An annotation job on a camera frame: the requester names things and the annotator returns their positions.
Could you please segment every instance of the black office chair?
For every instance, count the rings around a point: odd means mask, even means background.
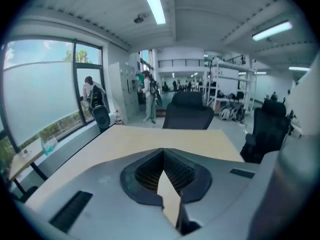
[[[289,126],[285,105],[266,99],[262,108],[254,110],[253,133],[245,136],[240,152],[244,161],[260,164],[266,153],[280,150]]]
[[[110,125],[110,117],[105,106],[104,95],[96,85],[93,86],[90,95],[90,110],[100,131],[107,129]]]
[[[163,129],[206,130],[214,111],[203,106],[201,92],[177,92],[168,104]]]

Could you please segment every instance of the metal rack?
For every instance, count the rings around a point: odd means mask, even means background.
[[[211,81],[216,82],[216,87],[209,86],[210,89],[217,89],[219,86],[219,79],[231,79],[231,80],[238,80],[241,82],[246,82],[245,89],[238,89],[237,92],[243,92],[244,97],[240,99],[239,102],[244,104],[244,109],[247,113],[251,113],[253,111],[254,102],[255,102],[255,93],[257,88],[257,69],[252,69],[247,65],[236,65],[229,62],[225,62],[219,58],[214,58],[212,62],[209,64],[209,83]],[[245,72],[245,75],[240,77],[229,77],[221,75],[221,69],[231,69],[236,70],[239,72]],[[210,95],[210,91],[208,87],[204,87],[204,97],[206,98],[206,104],[209,106],[213,102],[213,110],[216,109],[217,101],[226,101],[226,102],[233,102],[233,99],[228,98],[219,98],[217,97],[218,92],[215,92],[215,95]]]

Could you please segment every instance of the railing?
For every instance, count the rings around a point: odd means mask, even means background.
[[[209,61],[204,59],[163,59],[158,60],[159,68],[167,67],[209,67]]]
[[[236,64],[236,65],[244,65],[244,64],[246,64],[246,56],[239,55],[237,57],[227,59],[225,62],[229,62],[229,63]]]

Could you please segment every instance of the jeans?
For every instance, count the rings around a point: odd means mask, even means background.
[[[144,120],[155,120],[156,119],[156,97],[150,95],[145,98],[145,119]]]

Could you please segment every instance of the white shirt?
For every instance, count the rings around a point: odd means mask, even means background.
[[[90,97],[90,93],[93,89],[93,87],[96,86],[98,87],[99,89],[102,90],[103,94],[106,94],[105,90],[102,88],[101,84],[98,83],[98,82],[93,82],[93,85],[90,85],[89,83],[85,83],[83,85],[83,88],[82,88],[82,92],[83,92],[83,99],[86,100],[88,97]]]
[[[143,93],[145,94],[145,97],[149,97],[151,95],[150,93],[150,79],[146,77],[144,79],[144,88],[142,89]]]

